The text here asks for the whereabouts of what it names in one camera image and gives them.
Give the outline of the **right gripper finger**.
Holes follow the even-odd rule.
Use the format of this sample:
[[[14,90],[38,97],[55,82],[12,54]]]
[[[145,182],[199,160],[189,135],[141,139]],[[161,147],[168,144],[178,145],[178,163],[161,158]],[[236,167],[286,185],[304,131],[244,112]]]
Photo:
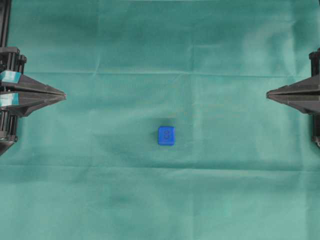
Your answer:
[[[296,83],[285,85],[280,88],[270,90],[266,96],[273,95],[312,95],[320,92],[320,77],[312,76]]]
[[[267,96],[267,98],[299,110],[303,114],[316,115],[320,113],[319,96]]]

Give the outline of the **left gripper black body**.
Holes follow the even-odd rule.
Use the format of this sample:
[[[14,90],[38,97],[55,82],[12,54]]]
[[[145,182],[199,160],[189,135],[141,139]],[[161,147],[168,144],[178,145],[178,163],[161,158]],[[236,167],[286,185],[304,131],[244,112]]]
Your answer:
[[[17,141],[19,117],[9,107],[19,103],[17,93],[5,84],[17,84],[24,73],[27,57],[17,47],[0,48],[0,154],[3,155]]]

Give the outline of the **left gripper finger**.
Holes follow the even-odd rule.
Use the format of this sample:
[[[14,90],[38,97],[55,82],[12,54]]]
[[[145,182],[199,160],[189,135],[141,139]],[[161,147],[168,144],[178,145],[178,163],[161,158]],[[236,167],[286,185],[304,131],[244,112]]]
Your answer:
[[[0,109],[18,117],[66,100],[66,96],[47,93],[7,92],[0,95]]]
[[[0,87],[15,92],[29,92],[66,96],[66,94],[50,85],[41,83],[20,72],[5,70],[0,73]]]

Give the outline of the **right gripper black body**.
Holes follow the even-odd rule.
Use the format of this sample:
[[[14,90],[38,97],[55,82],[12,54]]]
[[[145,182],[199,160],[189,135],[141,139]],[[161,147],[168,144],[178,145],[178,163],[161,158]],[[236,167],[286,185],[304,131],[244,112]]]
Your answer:
[[[309,54],[311,76],[320,74],[320,49]],[[320,114],[312,116],[312,141],[320,148]]]

